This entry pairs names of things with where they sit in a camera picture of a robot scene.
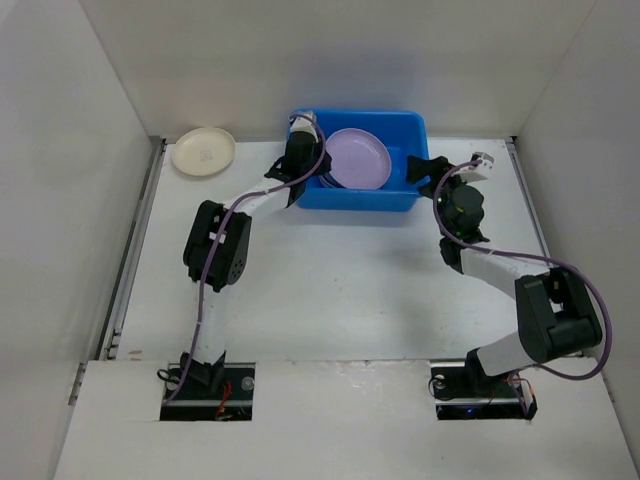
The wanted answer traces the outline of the small purple plate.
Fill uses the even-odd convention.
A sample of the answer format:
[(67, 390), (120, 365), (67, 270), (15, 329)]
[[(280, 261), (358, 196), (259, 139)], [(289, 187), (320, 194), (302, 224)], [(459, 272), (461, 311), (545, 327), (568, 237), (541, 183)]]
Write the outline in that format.
[(331, 157), (328, 177), (337, 185), (356, 190), (382, 188), (391, 175), (391, 155), (375, 135), (357, 128), (332, 133), (326, 143)]

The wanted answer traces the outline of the cream plate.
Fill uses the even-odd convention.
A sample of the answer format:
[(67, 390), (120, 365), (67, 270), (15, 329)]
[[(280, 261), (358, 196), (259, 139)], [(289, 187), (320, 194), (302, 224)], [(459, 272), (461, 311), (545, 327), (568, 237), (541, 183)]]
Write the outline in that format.
[(207, 177), (226, 169), (234, 160), (236, 142), (221, 128), (203, 127), (184, 134), (175, 143), (171, 160), (183, 174)]

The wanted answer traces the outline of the blue plate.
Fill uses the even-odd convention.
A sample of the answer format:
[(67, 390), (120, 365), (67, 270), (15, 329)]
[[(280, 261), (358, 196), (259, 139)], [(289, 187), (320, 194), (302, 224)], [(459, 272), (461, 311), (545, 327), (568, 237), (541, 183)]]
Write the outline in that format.
[(343, 188), (343, 185), (338, 182), (330, 173), (320, 175), (318, 179), (325, 188)]

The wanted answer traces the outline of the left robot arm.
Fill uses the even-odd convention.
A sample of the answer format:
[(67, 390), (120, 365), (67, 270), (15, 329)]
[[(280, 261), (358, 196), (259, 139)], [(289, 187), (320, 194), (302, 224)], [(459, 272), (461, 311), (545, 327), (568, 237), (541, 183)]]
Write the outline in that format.
[(179, 387), (193, 386), (206, 396), (223, 388), (225, 326), (214, 296), (242, 275), (253, 221), (292, 206), (305, 192), (307, 180), (330, 166), (322, 130), (315, 124), (291, 127), (284, 154), (257, 185), (224, 203), (201, 203), (183, 253), (198, 300), (191, 344), (179, 360)]

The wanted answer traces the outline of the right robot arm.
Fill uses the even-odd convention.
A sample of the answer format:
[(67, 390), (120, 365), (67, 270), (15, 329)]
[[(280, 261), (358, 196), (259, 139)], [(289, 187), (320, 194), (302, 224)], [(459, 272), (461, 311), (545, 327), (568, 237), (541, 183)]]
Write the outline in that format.
[(552, 360), (601, 346), (600, 360), (591, 371), (556, 374), (588, 380), (603, 370), (612, 350), (612, 322), (604, 299), (569, 263), (491, 246), (480, 230), (484, 197), (472, 184), (488, 178), (493, 162), (481, 152), (460, 165), (444, 156), (407, 158), (407, 182), (433, 202), (444, 263), (500, 290), (516, 304), (516, 331), (469, 351), (462, 383), (470, 392), (485, 395), (501, 380), (514, 381), (523, 369), (545, 369)]

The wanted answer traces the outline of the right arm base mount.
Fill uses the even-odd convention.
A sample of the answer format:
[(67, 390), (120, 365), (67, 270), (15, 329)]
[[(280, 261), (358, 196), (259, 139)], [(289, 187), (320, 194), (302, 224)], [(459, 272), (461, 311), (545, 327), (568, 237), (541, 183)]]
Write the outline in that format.
[(531, 383), (507, 373), (475, 384), (463, 361), (435, 362), (430, 366), (428, 389), (440, 421), (531, 421), (538, 402)]

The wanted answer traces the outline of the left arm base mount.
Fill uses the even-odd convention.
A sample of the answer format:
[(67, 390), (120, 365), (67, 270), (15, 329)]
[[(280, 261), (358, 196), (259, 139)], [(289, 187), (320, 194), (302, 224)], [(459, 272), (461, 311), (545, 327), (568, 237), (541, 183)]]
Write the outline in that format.
[(252, 363), (226, 364), (222, 380), (214, 391), (187, 379), (179, 393), (169, 401), (179, 384), (181, 370), (177, 365), (160, 369), (157, 377), (165, 383), (165, 404), (160, 408), (159, 419), (177, 422), (251, 421), (255, 373), (256, 365)]

